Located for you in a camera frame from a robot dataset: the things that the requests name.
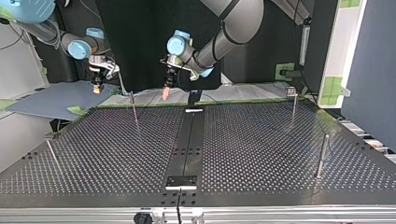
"metal frame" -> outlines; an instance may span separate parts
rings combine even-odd
[[[313,105],[308,107],[317,110]],[[84,118],[67,126],[67,133],[78,126]],[[382,169],[395,174],[395,165],[382,154],[370,148],[363,140],[332,119],[332,127],[362,153],[373,160],[381,160]],[[163,183],[168,176],[197,176],[197,186],[202,185],[205,113],[185,113],[175,142],[173,157]],[[32,151],[46,150],[46,143]],[[17,161],[0,176],[7,177],[29,162]],[[396,201],[394,190],[381,193],[359,194],[350,191],[325,192],[304,190],[300,193],[265,194],[204,194],[201,189],[164,191],[155,196],[156,203],[139,196],[15,196],[0,195],[0,220],[2,222],[128,222],[137,213],[150,213],[155,223],[178,223],[180,212],[183,223],[263,223],[263,222],[394,222]]]

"blue joint cap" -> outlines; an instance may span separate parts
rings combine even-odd
[[[174,54],[178,57],[186,50],[186,40],[180,36],[172,36],[166,47],[170,54]]]
[[[99,28],[88,28],[85,34],[99,39],[105,39],[105,32]]]
[[[179,31],[179,30],[175,30],[174,35],[181,36],[181,37],[186,38],[188,40],[190,40],[190,38],[191,38],[191,35],[189,33],[186,33],[184,31]]]
[[[209,68],[206,71],[204,71],[203,73],[201,73],[201,77],[208,77],[212,72],[213,72],[214,68]]]
[[[73,40],[67,47],[67,50],[77,60],[89,58],[92,54],[91,46],[83,40]]]

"metal rod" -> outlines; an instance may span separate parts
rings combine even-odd
[[[296,113],[297,101],[298,101],[298,94],[295,94],[295,96],[294,96],[294,105],[293,105],[293,118],[294,118],[294,115]]]
[[[323,170],[323,162],[326,157],[326,153],[327,153],[327,149],[328,149],[328,145],[329,145],[329,138],[330,138],[330,136],[328,134],[324,135],[322,149],[320,152],[320,159],[319,159],[317,174],[316,174],[317,179],[321,178],[321,173]]]
[[[59,170],[62,172],[61,164],[58,162],[58,158],[56,157],[55,151],[54,151],[53,148],[52,148],[52,145],[51,145],[51,143],[50,143],[50,140],[46,140],[46,141],[47,141],[47,145],[49,146],[50,154],[52,155],[53,159],[55,160],[56,164],[58,165]]]

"black backdrop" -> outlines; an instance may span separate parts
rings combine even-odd
[[[123,82],[129,91],[160,88],[163,85],[166,68],[159,60],[163,58],[166,42],[175,29],[190,32],[194,46],[199,49],[219,28],[219,19],[199,0],[83,1],[93,11],[100,13],[102,19],[95,17],[79,1],[71,1],[68,7],[64,7],[64,1],[58,0],[64,29],[76,35],[84,35],[87,27],[105,29],[107,40],[120,64]],[[237,47],[222,62],[222,72],[234,83],[273,81],[278,63],[296,61],[293,46],[299,50],[301,27],[296,28],[295,45],[291,19],[272,1],[264,2],[264,18],[259,32],[249,44]],[[302,2],[312,12],[315,0]],[[50,62],[47,67],[51,82],[72,80],[59,71],[66,64],[61,51],[60,54],[55,50],[41,51],[39,53],[44,63]],[[91,79],[84,67],[88,67],[86,61],[75,61],[78,78]],[[215,89],[219,85],[219,70],[218,66],[214,75],[200,78],[193,83],[195,86],[186,82],[187,75],[183,76],[182,86],[186,89]]]
[[[219,28],[219,19],[196,0],[96,0],[106,34],[121,68],[127,91],[163,86],[166,43],[176,29],[187,31],[200,49]],[[190,83],[182,74],[184,89],[216,89],[219,66],[208,78]]]

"robotic arm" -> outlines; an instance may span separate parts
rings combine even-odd
[[[108,51],[104,32],[88,28],[86,36],[79,37],[61,31],[58,24],[49,19],[54,9],[54,0],[0,0],[0,18],[16,23],[41,42],[61,48],[76,60],[89,59],[94,73],[93,92],[100,93],[104,79],[111,79],[120,71],[114,60],[104,55]]]
[[[201,0],[221,20],[221,29],[201,50],[190,45],[190,35],[175,31],[167,43],[168,74],[178,69],[191,72],[191,80],[208,77],[213,65],[235,46],[246,44],[262,24],[262,0]]]

